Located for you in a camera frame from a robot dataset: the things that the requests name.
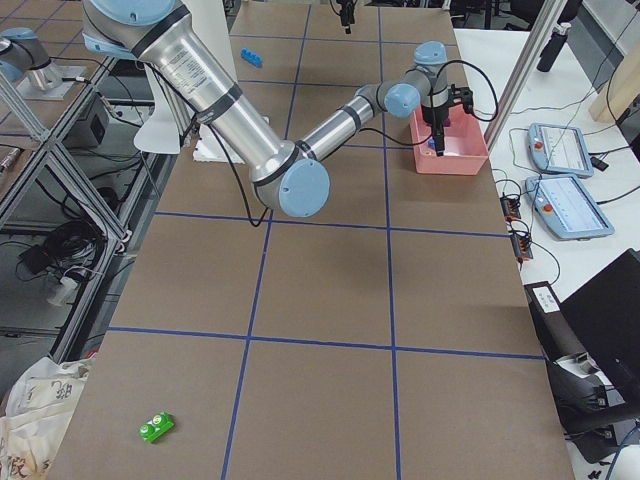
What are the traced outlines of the teach pendant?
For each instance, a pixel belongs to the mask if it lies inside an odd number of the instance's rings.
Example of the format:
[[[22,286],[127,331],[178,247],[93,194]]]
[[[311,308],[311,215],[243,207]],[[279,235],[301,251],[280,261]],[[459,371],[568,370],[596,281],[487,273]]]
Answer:
[[[615,228],[574,174],[531,176],[525,180],[534,211],[559,240],[613,235]]]
[[[577,127],[532,123],[527,131],[529,156],[534,166],[547,174],[594,174],[582,131]]]

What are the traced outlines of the aluminium frame post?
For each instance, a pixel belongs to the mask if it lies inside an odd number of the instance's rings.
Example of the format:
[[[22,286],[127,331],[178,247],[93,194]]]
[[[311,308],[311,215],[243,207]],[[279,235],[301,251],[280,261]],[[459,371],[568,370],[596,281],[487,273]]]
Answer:
[[[484,133],[484,140],[489,152],[492,152],[512,113],[525,84],[534,70],[543,47],[551,38],[552,28],[562,17],[568,1],[546,0],[533,23],[528,38],[521,50],[516,64],[498,102],[497,113]]]

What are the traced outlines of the near teach pendant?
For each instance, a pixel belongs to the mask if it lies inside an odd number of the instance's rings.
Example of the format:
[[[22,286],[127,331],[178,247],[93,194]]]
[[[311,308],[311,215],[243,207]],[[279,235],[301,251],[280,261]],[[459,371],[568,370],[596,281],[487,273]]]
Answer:
[[[613,235],[615,228],[574,174],[531,176],[525,180],[534,211],[559,240]]]

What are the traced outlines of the printed tote bag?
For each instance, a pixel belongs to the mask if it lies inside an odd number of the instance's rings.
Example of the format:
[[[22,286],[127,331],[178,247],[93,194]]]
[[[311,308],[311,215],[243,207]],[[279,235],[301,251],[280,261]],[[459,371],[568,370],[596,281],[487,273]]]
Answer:
[[[44,357],[17,380],[1,417],[3,479],[47,477],[94,363]]]

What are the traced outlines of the white paper label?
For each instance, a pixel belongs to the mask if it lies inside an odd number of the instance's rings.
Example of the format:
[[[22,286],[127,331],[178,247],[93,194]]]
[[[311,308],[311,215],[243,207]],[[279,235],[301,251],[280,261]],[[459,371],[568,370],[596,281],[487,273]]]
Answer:
[[[532,292],[539,307],[545,314],[560,311],[555,294],[549,285],[533,287]]]

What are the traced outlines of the long blue block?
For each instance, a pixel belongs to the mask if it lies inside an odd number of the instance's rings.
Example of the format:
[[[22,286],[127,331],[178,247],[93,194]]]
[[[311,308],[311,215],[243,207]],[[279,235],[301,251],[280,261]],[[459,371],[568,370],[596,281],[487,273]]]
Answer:
[[[249,48],[241,49],[241,58],[256,68],[261,68],[263,66],[262,57],[258,53],[254,52],[253,50],[250,50]]]

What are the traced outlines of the green block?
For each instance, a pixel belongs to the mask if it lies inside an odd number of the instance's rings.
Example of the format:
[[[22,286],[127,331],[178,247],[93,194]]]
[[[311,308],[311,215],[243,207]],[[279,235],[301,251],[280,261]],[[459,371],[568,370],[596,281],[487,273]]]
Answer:
[[[154,443],[175,427],[171,414],[162,411],[141,424],[138,430],[140,438],[147,443]]]

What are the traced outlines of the black power strip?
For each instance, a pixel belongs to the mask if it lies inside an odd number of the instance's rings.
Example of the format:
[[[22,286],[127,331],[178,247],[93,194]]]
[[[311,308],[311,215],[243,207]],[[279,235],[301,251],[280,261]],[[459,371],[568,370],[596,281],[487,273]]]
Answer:
[[[520,263],[533,259],[531,235],[525,231],[512,230],[510,240],[516,260]]]
[[[500,197],[500,205],[507,222],[520,220],[520,198],[518,196],[503,195]]]

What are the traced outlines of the far teach pendant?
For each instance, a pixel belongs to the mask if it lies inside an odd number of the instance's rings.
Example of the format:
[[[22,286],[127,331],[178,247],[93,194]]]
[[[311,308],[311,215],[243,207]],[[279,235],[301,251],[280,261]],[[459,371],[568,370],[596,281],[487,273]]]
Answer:
[[[547,174],[594,174],[582,131],[577,127],[532,123],[527,131],[529,156],[534,166]]]

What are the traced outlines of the pink plastic box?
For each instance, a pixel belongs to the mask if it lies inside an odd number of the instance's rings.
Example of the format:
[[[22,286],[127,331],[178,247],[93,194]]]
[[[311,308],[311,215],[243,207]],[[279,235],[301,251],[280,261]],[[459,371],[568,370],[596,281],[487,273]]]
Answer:
[[[431,128],[422,118],[421,108],[409,117],[415,168],[419,174],[476,175],[489,158],[479,122],[461,106],[449,109],[450,127],[444,128],[443,156],[429,148]]]

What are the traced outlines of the black laptop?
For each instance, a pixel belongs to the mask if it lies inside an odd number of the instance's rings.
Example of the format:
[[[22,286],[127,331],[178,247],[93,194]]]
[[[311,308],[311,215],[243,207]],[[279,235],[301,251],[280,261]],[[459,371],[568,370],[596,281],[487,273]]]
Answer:
[[[639,252],[628,249],[561,304],[576,337],[609,380],[639,395]]]

